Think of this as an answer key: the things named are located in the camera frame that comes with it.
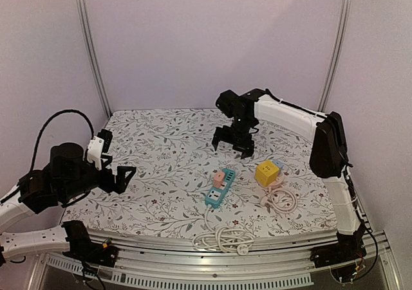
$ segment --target power outlet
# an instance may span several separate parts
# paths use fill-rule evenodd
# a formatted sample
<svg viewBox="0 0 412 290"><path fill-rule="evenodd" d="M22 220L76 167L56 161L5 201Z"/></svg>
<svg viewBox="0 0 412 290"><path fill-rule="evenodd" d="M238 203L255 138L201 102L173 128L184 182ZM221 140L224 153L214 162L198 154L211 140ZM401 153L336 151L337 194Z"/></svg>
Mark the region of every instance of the power outlet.
<svg viewBox="0 0 412 290"><path fill-rule="evenodd" d="M217 201L217 200L219 200L220 195L221 195L221 193L218 192L217 190L212 190L209 194L209 198Z"/></svg>

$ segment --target white wall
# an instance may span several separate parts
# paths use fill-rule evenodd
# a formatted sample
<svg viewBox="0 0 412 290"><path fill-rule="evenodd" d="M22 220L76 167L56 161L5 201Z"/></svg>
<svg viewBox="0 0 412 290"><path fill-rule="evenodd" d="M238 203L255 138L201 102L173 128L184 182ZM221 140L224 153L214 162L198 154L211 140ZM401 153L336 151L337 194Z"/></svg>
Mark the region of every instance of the white wall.
<svg viewBox="0 0 412 290"><path fill-rule="evenodd" d="M412 0L353 0L328 110L342 114L358 193L412 284Z"/></svg>
<svg viewBox="0 0 412 290"><path fill-rule="evenodd" d="M35 139L54 112L84 111L99 129L105 122L84 47L75 0L0 0L0 197L30 168ZM52 145L90 135L82 118L65 114L51 123L36 168ZM12 230L56 225L61 209L49 209ZM0 289L22 289L29 266L0 268Z"/></svg>
<svg viewBox="0 0 412 290"><path fill-rule="evenodd" d="M86 0L114 110L269 87L316 108L341 0Z"/></svg>

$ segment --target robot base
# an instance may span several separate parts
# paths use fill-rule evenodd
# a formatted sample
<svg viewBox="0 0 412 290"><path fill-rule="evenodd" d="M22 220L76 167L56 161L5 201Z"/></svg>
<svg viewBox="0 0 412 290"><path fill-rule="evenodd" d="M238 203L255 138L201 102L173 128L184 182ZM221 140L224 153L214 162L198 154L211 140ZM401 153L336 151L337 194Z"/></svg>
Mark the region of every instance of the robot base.
<svg viewBox="0 0 412 290"><path fill-rule="evenodd" d="M364 233L364 224L361 224L353 235L338 233L338 243L313 248L310 260L315 264L315 267L318 268L365 257L366 249L362 240Z"/></svg>

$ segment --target white power cord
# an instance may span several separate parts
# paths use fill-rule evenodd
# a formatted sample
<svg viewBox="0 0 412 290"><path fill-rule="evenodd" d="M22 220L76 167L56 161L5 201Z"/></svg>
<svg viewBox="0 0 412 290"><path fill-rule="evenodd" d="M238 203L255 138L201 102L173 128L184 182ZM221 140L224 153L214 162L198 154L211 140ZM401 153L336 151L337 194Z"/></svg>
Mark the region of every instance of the white power cord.
<svg viewBox="0 0 412 290"><path fill-rule="evenodd" d="M284 193L288 195L292 201L292 203L281 203L276 199L278 193ZM297 208L297 198L293 192L283 187L277 188L269 192L266 196L260 200L260 204L262 206L270 206L274 210L278 211L279 213L289 214L292 213Z"/></svg>
<svg viewBox="0 0 412 290"><path fill-rule="evenodd" d="M224 253L238 253L246 255L255 241L255 236L244 229L219 227L213 229L207 221L212 206L208 205L205 211L205 225L209 232L195 236L192 240L193 246L197 248L213 249Z"/></svg>

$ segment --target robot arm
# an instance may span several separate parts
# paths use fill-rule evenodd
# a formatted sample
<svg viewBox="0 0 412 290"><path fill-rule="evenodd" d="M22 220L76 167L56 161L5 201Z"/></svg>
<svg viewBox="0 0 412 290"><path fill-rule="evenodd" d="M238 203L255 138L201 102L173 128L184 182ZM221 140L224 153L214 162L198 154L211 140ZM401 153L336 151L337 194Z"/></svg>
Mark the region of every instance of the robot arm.
<svg viewBox="0 0 412 290"><path fill-rule="evenodd" d="M276 123L313 142L310 168L328 190L337 218L338 243L312 251L317 267L353 260L366 255L362 236L365 228L356 212L357 198L350 179L346 138L341 116L324 114L276 98L269 90L253 89L238 96L231 90L220 94L216 106L233 118L232 125L217 127L212 144L233 144L241 158L253 155L254 142L250 129L260 120Z"/></svg>
<svg viewBox="0 0 412 290"><path fill-rule="evenodd" d="M6 233L17 221L57 206L67 207L85 198L92 189L121 194L125 191L136 167L117 167L117 174L108 168L112 134L102 130L90 141L86 153L80 145L63 143L51 148L50 162L42 170L22 177L0 204L0 266L24 255L61 251L79 260L87 259L113 266L117 249L91 242L83 223L64 222L62 226L27 233Z"/></svg>
<svg viewBox="0 0 412 290"><path fill-rule="evenodd" d="M282 100L276 101L268 94L262 95L254 106L258 120L269 121L283 126L313 142L310 168L322 178L337 217L337 230L343 235L353 235L361 225L356 216L353 200L354 192L346 180L347 146L341 116L331 113L304 112Z"/></svg>

